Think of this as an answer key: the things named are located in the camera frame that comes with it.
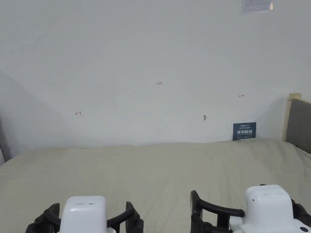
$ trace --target mattress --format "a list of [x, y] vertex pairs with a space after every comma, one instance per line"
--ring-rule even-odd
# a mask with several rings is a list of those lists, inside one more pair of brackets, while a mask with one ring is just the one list
[[[145, 232], [189, 233], [191, 190], [205, 201], [245, 208], [245, 190], [259, 184], [282, 186], [311, 213], [311, 155], [287, 142], [34, 150], [0, 167], [1, 232], [24, 232], [51, 204], [62, 210], [71, 196], [101, 195], [108, 218], [131, 201]], [[204, 212], [203, 220], [216, 224], [216, 215]]]

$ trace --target wooden headboard frame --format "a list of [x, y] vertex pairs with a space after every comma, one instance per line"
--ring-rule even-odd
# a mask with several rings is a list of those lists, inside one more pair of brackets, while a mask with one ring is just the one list
[[311, 153], [311, 102], [300, 93], [290, 93], [286, 103], [283, 141]]

